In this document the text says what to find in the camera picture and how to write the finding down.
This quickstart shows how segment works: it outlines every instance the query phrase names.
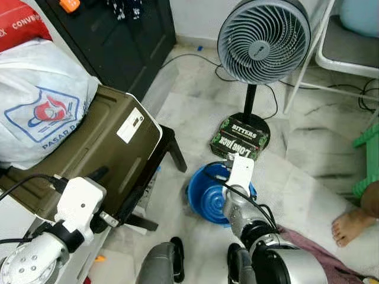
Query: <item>blue bowl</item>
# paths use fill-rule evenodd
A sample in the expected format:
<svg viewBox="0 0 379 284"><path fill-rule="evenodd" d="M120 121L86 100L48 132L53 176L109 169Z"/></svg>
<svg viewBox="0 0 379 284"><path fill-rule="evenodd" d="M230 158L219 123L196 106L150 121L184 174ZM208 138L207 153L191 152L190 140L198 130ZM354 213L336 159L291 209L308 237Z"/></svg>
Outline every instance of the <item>blue bowl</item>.
<svg viewBox="0 0 379 284"><path fill-rule="evenodd" d="M228 219L223 214L225 199L223 197L223 186L210 179L201 167L192 176L187 190L188 202L193 211L204 219L224 226L229 225ZM230 172L223 164L213 164L207 168L207 173L220 179L227 180ZM253 184L249 185L252 196L256 195Z"/></svg>

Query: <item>pink cloth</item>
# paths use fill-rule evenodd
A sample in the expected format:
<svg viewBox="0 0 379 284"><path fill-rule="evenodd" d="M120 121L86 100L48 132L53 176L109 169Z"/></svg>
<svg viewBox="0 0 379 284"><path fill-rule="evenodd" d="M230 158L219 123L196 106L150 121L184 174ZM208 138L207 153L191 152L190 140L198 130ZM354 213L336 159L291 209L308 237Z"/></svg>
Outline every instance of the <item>pink cloth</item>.
<svg viewBox="0 0 379 284"><path fill-rule="evenodd" d="M359 273L347 268L342 262L327 252L324 248L311 240L303 237L295 231L280 228L280 235L283 239L290 241L295 246L309 251L315 256L324 268L328 284L362 284Z"/></svg>

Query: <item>red bag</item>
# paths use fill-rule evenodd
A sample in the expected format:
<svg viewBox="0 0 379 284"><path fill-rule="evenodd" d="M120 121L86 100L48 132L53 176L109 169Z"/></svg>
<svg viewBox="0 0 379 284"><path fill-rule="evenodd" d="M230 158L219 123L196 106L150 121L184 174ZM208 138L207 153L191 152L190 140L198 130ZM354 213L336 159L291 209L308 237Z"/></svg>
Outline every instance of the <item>red bag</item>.
<svg viewBox="0 0 379 284"><path fill-rule="evenodd" d="M20 0L0 0L0 52L35 37L52 40L41 16Z"/></svg>

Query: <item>electric fan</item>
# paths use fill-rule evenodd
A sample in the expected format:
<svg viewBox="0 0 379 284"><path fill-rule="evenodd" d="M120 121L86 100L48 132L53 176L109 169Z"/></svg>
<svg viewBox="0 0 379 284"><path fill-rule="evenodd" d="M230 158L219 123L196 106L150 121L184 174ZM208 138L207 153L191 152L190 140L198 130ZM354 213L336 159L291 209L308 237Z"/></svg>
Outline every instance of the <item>electric fan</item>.
<svg viewBox="0 0 379 284"><path fill-rule="evenodd" d="M244 0L221 27L217 49L224 69L247 83L243 113L233 118L266 133L270 129L252 114L256 86L290 74L305 58L310 44L307 12L297 0Z"/></svg>

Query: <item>plastic bag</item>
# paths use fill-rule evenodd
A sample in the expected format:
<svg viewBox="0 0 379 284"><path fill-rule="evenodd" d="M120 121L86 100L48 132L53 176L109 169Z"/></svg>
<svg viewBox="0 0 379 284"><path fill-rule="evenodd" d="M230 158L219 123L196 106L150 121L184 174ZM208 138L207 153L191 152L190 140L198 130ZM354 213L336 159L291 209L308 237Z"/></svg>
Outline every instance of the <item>plastic bag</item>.
<svg viewBox="0 0 379 284"><path fill-rule="evenodd" d="M28 169L80 123L98 80L47 40L0 53L0 167Z"/></svg>
<svg viewBox="0 0 379 284"><path fill-rule="evenodd" d="M0 51L10 49L35 37L52 39L41 16L19 0L1 0Z"/></svg>

